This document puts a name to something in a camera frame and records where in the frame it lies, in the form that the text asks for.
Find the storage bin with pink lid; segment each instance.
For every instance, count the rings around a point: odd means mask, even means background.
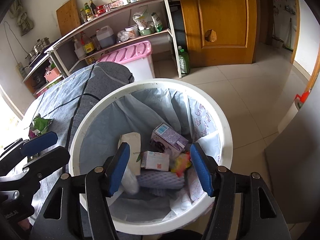
[[[150,41],[142,41],[103,55],[98,62],[111,61],[127,67],[134,81],[155,78]]]

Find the white wall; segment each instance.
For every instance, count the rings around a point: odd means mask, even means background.
[[[292,15],[291,13],[284,10],[285,5],[289,5],[291,8],[295,7],[295,0],[273,0],[273,5],[277,7],[279,10],[279,14],[274,14],[274,21],[275,21],[275,30],[276,30],[276,36],[284,41],[284,44],[286,44],[288,39],[288,33],[289,33],[289,23],[290,18],[292,19],[292,26],[297,26],[297,15]],[[291,38],[291,48],[293,49],[294,41],[296,32],[294,30],[294,27],[291,29],[292,38]]]
[[[16,20],[10,19],[7,14],[0,24],[0,85],[4,93],[8,95],[15,106],[24,114],[29,105],[34,100],[32,94],[22,83],[22,78],[16,70],[16,61],[10,51],[8,42],[4,33],[4,21],[8,21],[11,29],[23,45],[26,51],[30,51],[37,39],[49,37],[53,42],[61,37],[57,22],[56,10],[68,0],[22,0],[27,10],[28,16],[33,20],[35,27],[24,36],[20,36],[20,31],[16,26]],[[84,3],[89,0],[77,0],[78,9],[84,7]],[[96,5],[109,3],[109,0],[93,0]],[[13,52],[18,60],[24,66],[26,53],[18,44],[12,33],[8,30],[8,37],[12,45]]]
[[[300,33],[294,60],[310,75],[316,64],[320,44],[320,26],[304,0],[300,4]]]

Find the power cord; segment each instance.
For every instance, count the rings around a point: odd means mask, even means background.
[[[12,52],[12,55],[13,55],[14,59],[16,60],[17,64],[19,64],[19,62],[18,62],[18,60],[17,60],[16,56],[14,55],[13,50],[12,50],[12,48],[11,48],[11,45],[10,45],[10,42],[9,42],[9,39],[8,39],[8,35],[7,35],[7,30],[6,30],[6,28],[5,28],[5,23],[9,26],[9,30],[12,32],[13,36],[14,36],[14,37],[16,38],[16,40],[19,42],[21,48],[25,51],[25,53],[28,54],[28,52],[23,48],[23,46],[22,46],[22,44],[20,43],[20,41],[18,40],[17,36],[16,36],[16,35],[14,34],[14,32],[11,30],[11,27],[10,27],[9,23],[8,23],[7,21],[4,21],[3,26],[4,26],[5,36],[6,36],[6,38],[7,38],[7,41],[8,41],[10,50],[11,50],[11,52]]]

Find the white trash can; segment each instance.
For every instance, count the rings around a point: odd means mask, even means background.
[[[72,141],[71,175],[86,174],[102,165],[108,156],[115,154],[121,134],[139,132],[141,150],[145,150],[153,129],[163,121],[183,136],[198,140],[204,152],[219,165],[231,167],[231,131],[218,104],[188,83],[151,79],[115,90],[90,110]],[[194,168],[186,172],[185,187],[173,199],[165,198],[149,201],[144,196],[133,200],[119,197],[109,206],[116,230],[134,235],[170,232],[193,222],[214,201],[203,192]],[[86,209],[84,194],[80,202]]]

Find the paper towel roll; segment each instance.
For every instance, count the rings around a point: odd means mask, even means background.
[[[295,115],[299,111],[299,106],[298,106],[299,102],[300,102],[299,99],[295,99],[293,101],[288,112],[285,114],[284,118],[282,118],[281,122],[278,124],[278,132],[279,133],[281,133],[287,127],[289,122],[291,122],[291,120],[295,117]]]

